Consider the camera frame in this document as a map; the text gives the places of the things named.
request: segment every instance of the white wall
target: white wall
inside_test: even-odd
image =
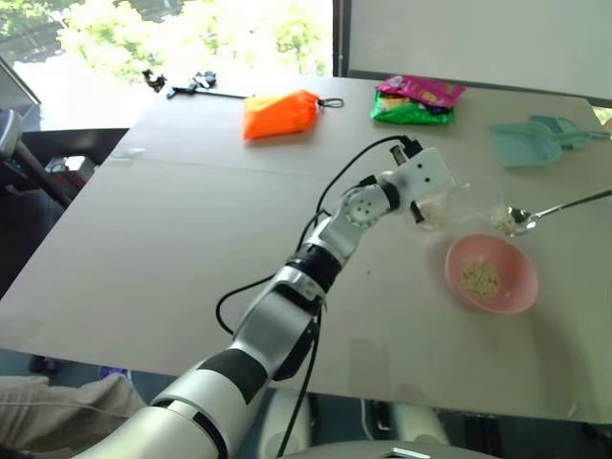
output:
[[[349,69],[612,99],[612,0],[353,0]]]

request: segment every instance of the metal spoon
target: metal spoon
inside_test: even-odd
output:
[[[542,210],[540,212],[529,212],[520,208],[508,207],[506,208],[505,215],[503,215],[501,219],[497,219],[493,225],[500,230],[503,230],[507,236],[517,236],[518,234],[523,234],[535,228],[543,217],[551,215],[552,213],[558,212],[564,208],[572,208],[578,204],[588,203],[607,196],[612,196],[612,188],[591,196],[587,196],[586,198],[578,199],[577,201],[573,201],[571,203],[561,204],[559,206],[554,206],[553,208],[547,208],[546,210]]]

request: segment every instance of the orange bag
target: orange bag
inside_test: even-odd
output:
[[[291,134],[310,129],[317,119],[318,96],[300,89],[286,96],[245,99],[243,139]]]

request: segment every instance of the window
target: window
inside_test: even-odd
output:
[[[332,0],[0,0],[0,55],[42,117],[133,122],[142,70],[331,75]]]

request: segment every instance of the grains in bowl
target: grains in bowl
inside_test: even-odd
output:
[[[471,294],[493,298],[501,288],[497,268],[490,261],[471,263],[461,273],[461,286]]]

